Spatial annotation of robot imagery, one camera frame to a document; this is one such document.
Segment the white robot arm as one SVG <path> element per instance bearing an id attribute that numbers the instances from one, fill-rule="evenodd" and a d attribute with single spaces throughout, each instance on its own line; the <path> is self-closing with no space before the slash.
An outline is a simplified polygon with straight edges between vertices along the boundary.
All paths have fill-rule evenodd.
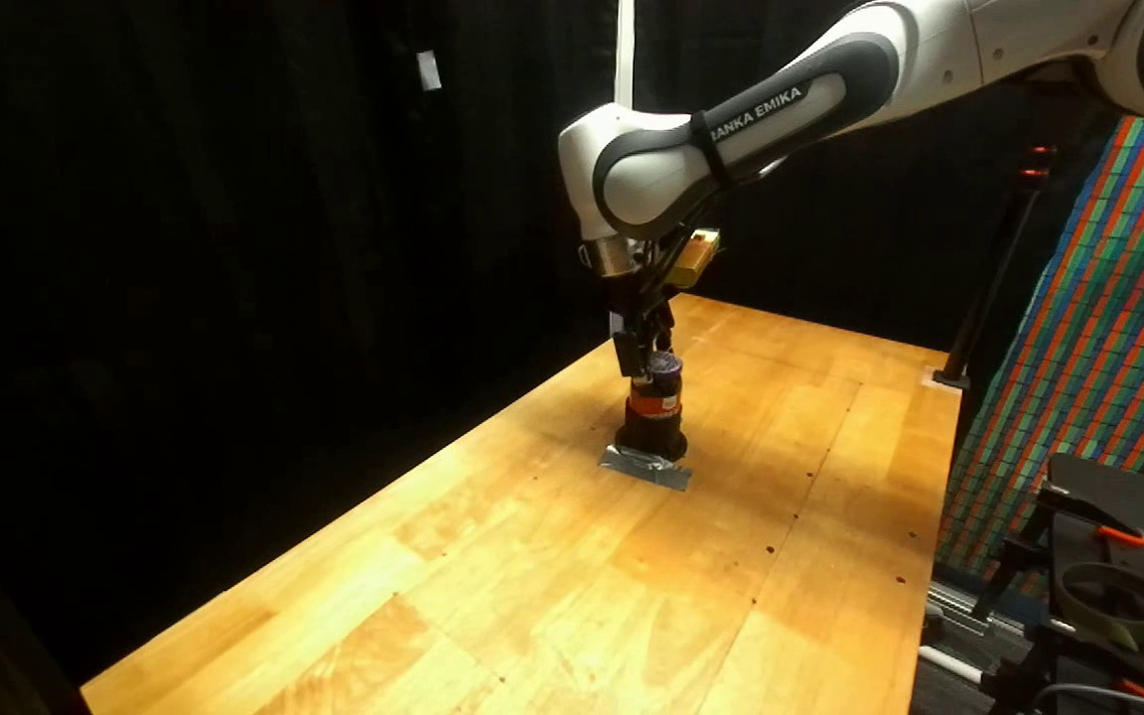
<path id="1" fill-rule="evenodd" d="M 1144 115 L 1144 0 L 864 0 L 739 97 L 656 115 L 599 103 L 555 134 L 583 254 L 610 282 L 622 372 L 667 347 L 648 244 L 706 197 L 851 130 L 924 115 L 991 84 L 1077 60 L 1093 86 Z"/>

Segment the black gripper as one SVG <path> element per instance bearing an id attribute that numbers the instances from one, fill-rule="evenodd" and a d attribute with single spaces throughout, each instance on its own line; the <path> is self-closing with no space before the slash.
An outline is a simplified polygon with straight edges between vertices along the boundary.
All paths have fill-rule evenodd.
<path id="1" fill-rule="evenodd" d="M 673 347 L 673 291 L 653 276 L 610 279 L 610 339 L 623 377 L 643 377 L 648 362 Z"/>

